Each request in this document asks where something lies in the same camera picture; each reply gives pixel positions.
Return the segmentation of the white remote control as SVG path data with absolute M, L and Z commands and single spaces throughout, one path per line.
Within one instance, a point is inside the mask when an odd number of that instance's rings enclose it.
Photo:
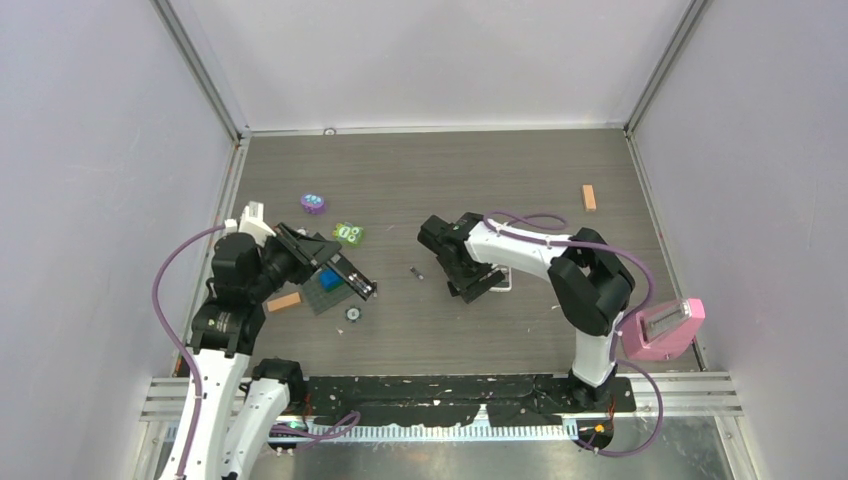
M 500 272 L 503 278 L 496 284 L 494 284 L 491 288 L 491 292 L 496 293 L 506 293 L 512 290 L 512 269 L 503 265 L 495 265 L 495 270 Z

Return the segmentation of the black remote control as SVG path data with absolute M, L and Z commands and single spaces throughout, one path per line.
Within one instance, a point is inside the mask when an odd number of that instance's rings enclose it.
M 337 274 L 362 300 L 367 301 L 376 294 L 377 284 L 343 255 L 336 255 L 324 267 Z

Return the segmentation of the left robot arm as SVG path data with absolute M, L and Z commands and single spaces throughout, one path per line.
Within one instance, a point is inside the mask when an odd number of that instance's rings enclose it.
M 163 272 L 152 287 L 160 324 L 189 369 L 189 387 L 164 479 L 245 479 L 281 414 L 298 412 L 307 398 L 298 362 L 265 359 L 247 385 L 246 404 L 232 412 L 236 394 L 264 325 L 265 301 L 285 284 L 302 284 L 340 253 L 338 242 L 306 236 L 280 223 L 230 219 L 206 229 L 220 233 L 213 248 L 207 296 L 182 341 L 159 300 Z

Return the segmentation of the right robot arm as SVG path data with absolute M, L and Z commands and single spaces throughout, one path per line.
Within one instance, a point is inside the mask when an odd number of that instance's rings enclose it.
M 517 270 L 548 282 L 565 319 L 574 327 L 575 357 L 567 397 L 596 410 L 611 395 L 617 371 L 615 329 L 624 317 L 635 280 L 617 253 L 594 230 L 574 235 L 554 227 L 527 230 L 529 221 L 498 222 L 467 212 L 448 222 L 430 216 L 417 240 L 442 267 L 450 294 L 470 304 Z

